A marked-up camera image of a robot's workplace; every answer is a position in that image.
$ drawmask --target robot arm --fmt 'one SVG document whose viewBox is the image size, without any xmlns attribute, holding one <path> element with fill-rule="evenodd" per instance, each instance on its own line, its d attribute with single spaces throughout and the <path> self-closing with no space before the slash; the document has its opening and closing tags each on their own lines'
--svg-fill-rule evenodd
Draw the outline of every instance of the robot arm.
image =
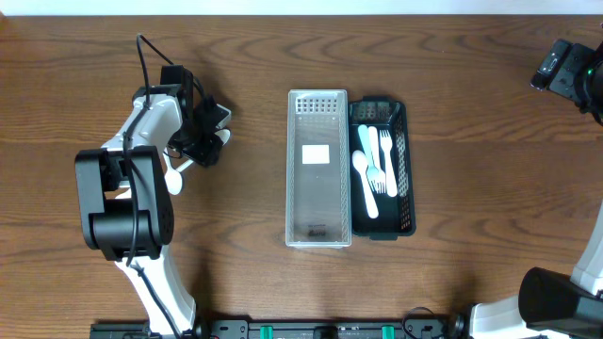
<svg viewBox="0 0 603 339">
<path fill-rule="evenodd" d="M 603 204 L 595 230 L 570 277 L 531 269 L 519 296 L 471 309 L 469 336 L 490 338 L 600 338 L 603 336 Z"/>
<path fill-rule="evenodd" d="M 162 68 L 161 85 L 146 88 L 133 98 L 133 110 L 120 131 L 102 148 L 80 152 L 75 158 L 80 213 L 84 238 L 93 250 L 101 250 L 114 261 L 136 288 L 150 320 L 150 332 L 164 338 L 194 337 L 195 300 L 182 285 L 170 251 L 173 234 L 173 209 L 170 194 L 182 188 L 180 172 L 193 161 L 204 166 L 214 164 L 225 139 L 219 129 L 230 120 L 230 111 L 211 98 L 192 108 L 192 74 L 182 66 Z M 132 127 L 129 160 L 132 177 L 124 169 L 123 138 Z M 179 169 L 161 167 L 160 153 L 168 147 L 188 157 Z M 180 185 L 168 190 L 166 182 L 180 177 Z M 136 184 L 138 233 L 136 255 L 130 266 L 133 236 L 133 197 L 128 192 L 116 199 L 106 192 Z"/>
<path fill-rule="evenodd" d="M 603 204 L 586 251 L 574 266 L 571 281 L 594 296 L 603 293 Z"/>
</svg>

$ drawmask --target green clip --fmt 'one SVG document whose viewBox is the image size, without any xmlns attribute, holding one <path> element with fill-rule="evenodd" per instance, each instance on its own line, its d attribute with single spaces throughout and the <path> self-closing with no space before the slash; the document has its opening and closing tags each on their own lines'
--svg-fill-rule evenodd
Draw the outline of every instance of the green clip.
<svg viewBox="0 0 603 339">
<path fill-rule="evenodd" d="M 272 339 L 272 326 L 262 326 L 260 328 L 260 339 Z"/>
<path fill-rule="evenodd" d="M 383 326 L 381 328 L 383 339 L 396 339 L 396 330 L 393 326 Z"/>
</svg>

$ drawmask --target white label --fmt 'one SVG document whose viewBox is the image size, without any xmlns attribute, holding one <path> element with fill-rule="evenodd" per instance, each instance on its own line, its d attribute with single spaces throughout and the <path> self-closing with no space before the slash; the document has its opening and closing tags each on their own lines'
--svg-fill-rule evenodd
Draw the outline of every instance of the white label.
<svg viewBox="0 0 603 339">
<path fill-rule="evenodd" d="M 328 164 L 329 145 L 302 145 L 301 162 L 304 165 Z"/>
</svg>

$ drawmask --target clear plastic tray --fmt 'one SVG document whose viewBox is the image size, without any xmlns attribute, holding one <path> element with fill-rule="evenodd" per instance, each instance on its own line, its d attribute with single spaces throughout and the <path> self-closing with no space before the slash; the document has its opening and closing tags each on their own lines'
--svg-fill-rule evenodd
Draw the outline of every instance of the clear plastic tray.
<svg viewBox="0 0 603 339">
<path fill-rule="evenodd" d="M 351 244 L 348 94 L 289 92 L 285 242 L 292 247 Z"/>
</svg>

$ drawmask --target black motor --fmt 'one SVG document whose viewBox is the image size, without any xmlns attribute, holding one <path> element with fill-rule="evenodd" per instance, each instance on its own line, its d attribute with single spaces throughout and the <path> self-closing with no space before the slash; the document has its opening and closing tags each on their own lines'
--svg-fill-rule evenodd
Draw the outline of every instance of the black motor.
<svg viewBox="0 0 603 339">
<path fill-rule="evenodd" d="M 531 79 L 537 89 L 548 89 L 576 103 L 603 125 L 603 42 L 596 50 L 557 40 Z"/>
</svg>

